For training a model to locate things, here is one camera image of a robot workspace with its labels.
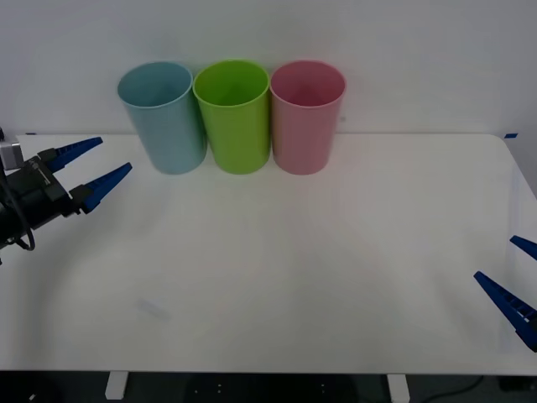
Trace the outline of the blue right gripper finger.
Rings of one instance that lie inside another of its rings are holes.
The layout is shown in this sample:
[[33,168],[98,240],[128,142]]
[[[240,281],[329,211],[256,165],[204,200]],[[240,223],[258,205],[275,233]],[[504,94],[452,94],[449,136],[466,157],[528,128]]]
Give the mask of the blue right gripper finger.
[[523,250],[527,255],[537,260],[537,243],[519,236],[513,236],[509,240],[510,243]]
[[490,279],[483,272],[478,271],[473,277],[494,305],[506,317],[519,338],[531,351],[535,352],[536,310]]

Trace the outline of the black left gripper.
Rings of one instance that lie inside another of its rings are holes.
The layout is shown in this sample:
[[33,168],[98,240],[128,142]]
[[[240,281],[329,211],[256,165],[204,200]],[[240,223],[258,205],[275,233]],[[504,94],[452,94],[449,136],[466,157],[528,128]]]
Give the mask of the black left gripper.
[[[70,196],[54,173],[102,143],[101,137],[94,137],[40,151],[26,160],[22,168],[7,175],[8,188],[32,229],[40,228],[57,217],[70,215]],[[82,210],[85,214],[92,212],[132,168],[130,163],[126,163],[71,190],[75,210]]]

